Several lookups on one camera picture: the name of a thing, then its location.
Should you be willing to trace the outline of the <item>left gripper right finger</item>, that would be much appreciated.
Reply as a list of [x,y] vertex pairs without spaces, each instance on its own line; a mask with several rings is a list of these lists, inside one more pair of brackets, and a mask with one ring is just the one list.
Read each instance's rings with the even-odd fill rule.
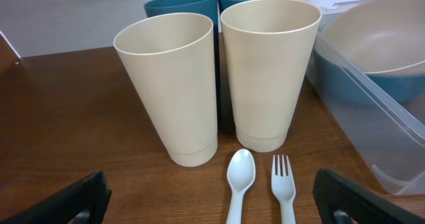
[[324,224],[424,224],[424,218],[375,195],[330,169],[317,171],[313,197]]

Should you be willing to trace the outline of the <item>blue bowl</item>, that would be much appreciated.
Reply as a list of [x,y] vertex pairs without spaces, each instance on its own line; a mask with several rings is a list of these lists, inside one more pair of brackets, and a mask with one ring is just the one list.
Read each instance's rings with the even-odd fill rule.
[[[351,103],[367,106],[373,104],[366,92],[355,84],[345,73],[345,70],[321,56],[316,50],[313,51],[313,55],[319,81],[324,91]],[[420,94],[424,94],[424,75],[383,76],[368,74],[367,76],[397,102],[408,102],[414,100]]]

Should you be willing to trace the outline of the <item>cream bowl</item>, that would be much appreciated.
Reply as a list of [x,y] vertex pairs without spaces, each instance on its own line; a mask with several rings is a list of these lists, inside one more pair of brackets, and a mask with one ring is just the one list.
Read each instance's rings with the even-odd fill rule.
[[321,34],[366,74],[424,74],[424,0],[370,0]]

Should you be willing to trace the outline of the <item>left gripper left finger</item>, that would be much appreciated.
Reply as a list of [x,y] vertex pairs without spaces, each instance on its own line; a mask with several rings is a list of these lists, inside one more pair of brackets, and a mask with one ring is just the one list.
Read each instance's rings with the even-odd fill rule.
[[111,195],[104,172],[95,171],[1,224],[101,223]]

